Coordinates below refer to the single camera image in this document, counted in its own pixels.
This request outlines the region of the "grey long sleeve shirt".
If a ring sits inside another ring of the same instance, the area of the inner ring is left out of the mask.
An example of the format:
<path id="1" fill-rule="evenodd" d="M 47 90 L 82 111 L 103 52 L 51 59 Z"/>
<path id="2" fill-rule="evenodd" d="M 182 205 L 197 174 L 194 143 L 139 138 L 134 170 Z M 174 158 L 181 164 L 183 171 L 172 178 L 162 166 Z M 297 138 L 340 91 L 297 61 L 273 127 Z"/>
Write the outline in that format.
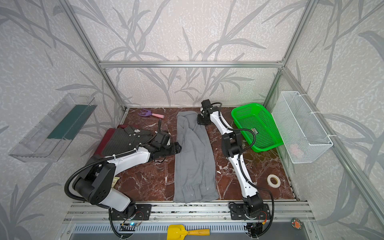
<path id="1" fill-rule="evenodd" d="M 198 113 L 179 112 L 177 142 L 182 150 L 175 156 L 175 203 L 209 202 L 219 198 L 216 165 L 205 126 L 198 124 Z"/>

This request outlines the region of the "green plastic basket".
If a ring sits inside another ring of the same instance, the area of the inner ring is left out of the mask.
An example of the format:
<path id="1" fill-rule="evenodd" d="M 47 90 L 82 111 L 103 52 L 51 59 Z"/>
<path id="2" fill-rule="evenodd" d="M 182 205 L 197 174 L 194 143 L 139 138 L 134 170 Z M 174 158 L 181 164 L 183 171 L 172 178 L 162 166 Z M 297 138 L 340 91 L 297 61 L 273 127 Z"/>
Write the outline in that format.
<path id="1" fill-rule="evenodd" d="M 263 105 L 251 103 L 237 107 L 231 115 L 237 128 L 254 132 L 254 152 L 266 152 L 284 144 L 272 114 Z"/>

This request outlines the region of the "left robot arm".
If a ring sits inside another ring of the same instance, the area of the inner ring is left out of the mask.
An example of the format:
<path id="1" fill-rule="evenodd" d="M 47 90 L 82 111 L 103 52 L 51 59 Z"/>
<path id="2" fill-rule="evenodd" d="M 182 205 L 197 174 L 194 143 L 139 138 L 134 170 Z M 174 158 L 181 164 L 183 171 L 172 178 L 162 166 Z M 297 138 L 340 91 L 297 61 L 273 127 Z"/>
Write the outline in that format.
<path id="1" fill-rule="evenodd" d="M 73 200 L 89 202 L 130 218 L 137 211 L 136 203 L 112 187 L 114 177 L 137 165 L 179 154 L 178 142 L 169 133 L 158 132 L 148 143 L 110 157 L 91 157 L 87 164 L 72 174 L 65 184 L 65 193 Z"/>

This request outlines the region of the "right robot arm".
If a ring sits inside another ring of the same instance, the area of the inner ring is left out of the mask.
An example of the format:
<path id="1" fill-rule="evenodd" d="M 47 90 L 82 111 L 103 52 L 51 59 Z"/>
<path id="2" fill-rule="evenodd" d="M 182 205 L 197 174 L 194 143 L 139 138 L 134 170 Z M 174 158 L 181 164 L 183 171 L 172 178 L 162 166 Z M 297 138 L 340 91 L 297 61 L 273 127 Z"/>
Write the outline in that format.
<path id="1" fill-rule="evenodd" d="M 251 181 L 244 162 L 241 131 L 231 128 L 217 107 L 201 108 L 198 124 L 204 126 L 214 124 L 221 133 L 223 155 L 232 164 L 240 183 L 244 214 L 249 219 L 255 219 L 262 211 L 264 202 L 257 187 Z"/>

